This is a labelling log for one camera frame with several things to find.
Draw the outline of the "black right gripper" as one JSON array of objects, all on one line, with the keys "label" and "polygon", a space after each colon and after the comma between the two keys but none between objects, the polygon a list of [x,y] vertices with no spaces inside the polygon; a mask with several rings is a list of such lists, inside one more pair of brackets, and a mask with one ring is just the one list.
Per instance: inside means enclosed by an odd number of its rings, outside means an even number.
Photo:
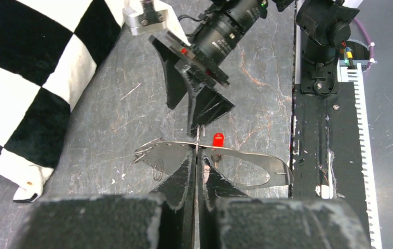
[{"label": "black right gripper", "polygon": [[[187,135],[195,137],[198,126],[207,126],[235,105],[214,87],[230,85],[220,64],[231,52],[231,43],[216,29],[200,29],[190,38],[190,45],[167,31],[167,45],[154,35],[149,42],[160,57],[164,72],[167,106],[174,110],[188,94]],[[193,80],[197,86],[188,85]]]}]

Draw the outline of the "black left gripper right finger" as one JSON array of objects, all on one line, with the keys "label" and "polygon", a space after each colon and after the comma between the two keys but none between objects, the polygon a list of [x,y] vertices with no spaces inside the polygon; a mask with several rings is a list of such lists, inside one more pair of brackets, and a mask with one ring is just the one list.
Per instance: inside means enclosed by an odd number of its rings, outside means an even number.
[{"label": "black left gripper right finger", "polygon": [[197,156],[201,248],[370,248],[356,213],[340,200],[251,198]]}]

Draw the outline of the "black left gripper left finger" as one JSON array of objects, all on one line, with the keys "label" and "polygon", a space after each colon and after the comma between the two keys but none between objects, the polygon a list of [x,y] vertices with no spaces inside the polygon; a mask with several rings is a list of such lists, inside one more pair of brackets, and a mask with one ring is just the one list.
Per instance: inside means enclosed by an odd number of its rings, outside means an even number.
[{"label": "black left gripper left finger", "polygon": [[148,193],[40,201],[12,248],[193,248],[194,151]]}]

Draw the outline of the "red tag key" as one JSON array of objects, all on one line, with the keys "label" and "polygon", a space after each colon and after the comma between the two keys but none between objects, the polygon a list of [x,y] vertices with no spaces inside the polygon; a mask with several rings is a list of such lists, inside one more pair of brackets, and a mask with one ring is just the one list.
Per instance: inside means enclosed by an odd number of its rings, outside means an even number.
[{"label": "red tag key", "polygon": [[[224,141],[225,141],[225,136],[223,133],[218,132],[213,136],[213,142],[212,142],[212,146],[213,147],[224,147]],[[214,162],[214,167],[216,169],[219,168],[219,163],[222,160],[222,155],[220,154],[213,154],[211,155],[211,159]]]}]

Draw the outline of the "silver metal key holder plate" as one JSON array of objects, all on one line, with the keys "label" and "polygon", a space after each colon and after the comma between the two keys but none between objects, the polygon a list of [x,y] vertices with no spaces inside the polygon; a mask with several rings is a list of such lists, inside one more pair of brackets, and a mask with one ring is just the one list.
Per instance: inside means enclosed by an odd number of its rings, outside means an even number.
[{"label": "silver metal key holder plate", "polygon": [[203,145],[198,141],[154,139],[134,151],[133,161],[151,167],[154,179],[160,181],[164,174],[174,173],[186,155],[196,157],[197,152],[241,190],[282,188],[293,183],[290,168],[277,157]]}]

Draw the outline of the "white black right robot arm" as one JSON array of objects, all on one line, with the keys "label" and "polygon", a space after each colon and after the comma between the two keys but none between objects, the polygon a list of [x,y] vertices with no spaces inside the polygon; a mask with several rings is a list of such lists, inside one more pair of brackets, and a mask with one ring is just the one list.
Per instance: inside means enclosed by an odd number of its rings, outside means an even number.
[{"label": "white black right robot arm", "polygon": [[294,10],[274,1],[213,1],[189,45],[167,32],[150,37],[164,70],[169,109],[188,99],[187,135],[220,120],[230,129],[288,111]]}]

